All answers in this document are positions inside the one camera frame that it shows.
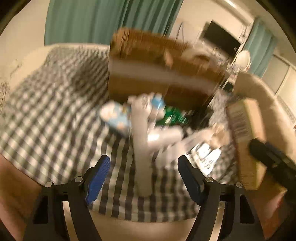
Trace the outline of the small brown cardboard box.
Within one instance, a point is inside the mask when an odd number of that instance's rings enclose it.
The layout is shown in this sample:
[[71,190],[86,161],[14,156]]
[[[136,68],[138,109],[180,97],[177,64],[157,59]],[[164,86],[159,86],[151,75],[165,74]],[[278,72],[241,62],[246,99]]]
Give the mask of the small brown cardboard box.
[[266,134],[257,100],[244,98],[227,106],[238,160],[239,179],[246,190],[257,190],[266,173],[266,166],[250,154],[254,138],[266,141]]

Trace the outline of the silver foil blister pack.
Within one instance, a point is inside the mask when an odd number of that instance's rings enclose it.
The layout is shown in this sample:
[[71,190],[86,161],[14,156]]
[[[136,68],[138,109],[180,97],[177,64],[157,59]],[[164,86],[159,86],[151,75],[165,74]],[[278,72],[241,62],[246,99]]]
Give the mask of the silver foil blister pack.
[[192,158],[204,176],[208,176],[212,172],[221,153],[220,149],[213,149],[205,142],[197,144],[191,150]]

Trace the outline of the green snack packet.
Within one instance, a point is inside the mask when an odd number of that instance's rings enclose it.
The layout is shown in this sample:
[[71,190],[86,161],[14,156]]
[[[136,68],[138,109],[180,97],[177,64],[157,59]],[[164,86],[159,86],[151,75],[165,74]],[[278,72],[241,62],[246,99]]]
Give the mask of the green snack packet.
[[189,123],[186,112],[173,106],[165,107],[165,115],[161,120],[156,121],[156,126],[185,126]]

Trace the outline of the white tube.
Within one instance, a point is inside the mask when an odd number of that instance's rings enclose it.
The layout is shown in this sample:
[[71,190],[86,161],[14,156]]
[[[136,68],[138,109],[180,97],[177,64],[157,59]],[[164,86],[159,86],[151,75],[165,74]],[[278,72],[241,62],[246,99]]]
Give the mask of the white tube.
[[130,121],[132,124],[132,144],[135,161],[135,183],[138,195],[149,197],[152,194],[152,161],[151,154],[163,147],[182,140],[183,129],[180,126],[156,128],[157,120],[152,120],[148,114],[141,113],[130,106]]

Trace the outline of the white blue tissue packet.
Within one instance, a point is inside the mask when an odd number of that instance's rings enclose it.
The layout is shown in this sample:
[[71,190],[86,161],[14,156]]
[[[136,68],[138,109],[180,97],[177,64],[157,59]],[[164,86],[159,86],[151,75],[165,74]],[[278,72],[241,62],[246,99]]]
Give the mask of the white blue tissue packet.
[[99,109],[99,117],[123,137],[130,136],[130,106],[110,100]]

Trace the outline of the beige pillow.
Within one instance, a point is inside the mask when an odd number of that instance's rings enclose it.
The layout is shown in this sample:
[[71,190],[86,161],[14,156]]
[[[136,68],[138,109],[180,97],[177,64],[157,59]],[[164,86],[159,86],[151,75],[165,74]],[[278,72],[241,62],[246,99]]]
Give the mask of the beige pillow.
[[259,77],[240,72],[234,84],[234,94],[257,100],[267,141],[295,159],[295,132],[292,122],[271,89]]

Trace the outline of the white wardrobe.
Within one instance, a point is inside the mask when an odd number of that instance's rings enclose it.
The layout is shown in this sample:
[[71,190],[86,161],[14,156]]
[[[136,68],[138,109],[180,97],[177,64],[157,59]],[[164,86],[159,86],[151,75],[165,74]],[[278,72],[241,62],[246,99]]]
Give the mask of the white wardrobe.
[[295,66],[273,54],[262,79],[275,96],[295,113]]

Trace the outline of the checkered gingham blanket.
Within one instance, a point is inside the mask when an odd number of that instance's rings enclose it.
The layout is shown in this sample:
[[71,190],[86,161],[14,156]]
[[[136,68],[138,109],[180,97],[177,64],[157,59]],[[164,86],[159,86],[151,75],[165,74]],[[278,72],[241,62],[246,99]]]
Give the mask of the checkered gingham blanket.
[[153,194],[137,195],[131,142],[99,118],[107,101],[109,48],[54,47],[10,94],[1,121],[1,155],[40,184],[63,184],[94,166],[111,168],[91,210],[135,222],[196,217],[199,207],[173,161],[153,169]]

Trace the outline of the white round vanity mirror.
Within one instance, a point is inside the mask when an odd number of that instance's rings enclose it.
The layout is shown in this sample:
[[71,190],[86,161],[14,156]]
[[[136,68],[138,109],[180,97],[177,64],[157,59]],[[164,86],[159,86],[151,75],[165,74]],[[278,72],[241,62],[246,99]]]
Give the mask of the white round vanity mirror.
[[237,54],[234,64],[241,70],[248,70],[251,65],[250,52],[248,50],[242,50],[239,54]]

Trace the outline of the green curtain by wardrobe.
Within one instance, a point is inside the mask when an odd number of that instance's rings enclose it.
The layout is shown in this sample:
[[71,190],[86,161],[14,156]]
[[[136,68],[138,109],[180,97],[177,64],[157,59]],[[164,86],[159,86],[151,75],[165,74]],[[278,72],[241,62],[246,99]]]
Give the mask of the green curtain by wardrobe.
[[256,17],[244,50],[248,50],[251,57],[250,74],[262,77],[277,46],[278,39],[264,24],[261,18]]

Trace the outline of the white blue plush toy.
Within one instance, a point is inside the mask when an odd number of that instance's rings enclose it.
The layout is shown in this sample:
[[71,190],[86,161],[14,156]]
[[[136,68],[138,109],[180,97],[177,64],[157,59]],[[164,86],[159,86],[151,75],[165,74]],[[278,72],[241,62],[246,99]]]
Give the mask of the white blue plush toy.
[[143,93],[138,96],[131,95],[127,99],[128,104],[131,105],[131,109],[135,107],[136,110],[141,113],[148,114],[148,117],[152,120],[161,120],[164,118],[165,102],[163,96],[160,93]]

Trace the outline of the black wall television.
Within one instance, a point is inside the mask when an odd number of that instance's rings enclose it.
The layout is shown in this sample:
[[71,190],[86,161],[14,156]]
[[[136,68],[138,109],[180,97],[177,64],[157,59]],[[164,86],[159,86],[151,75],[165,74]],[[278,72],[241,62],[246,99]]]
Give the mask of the black wall television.
[[230,57],[235,57],[241,45],[230,33],[214,21],[211,21],[208,25],[203,38],[224,51]]

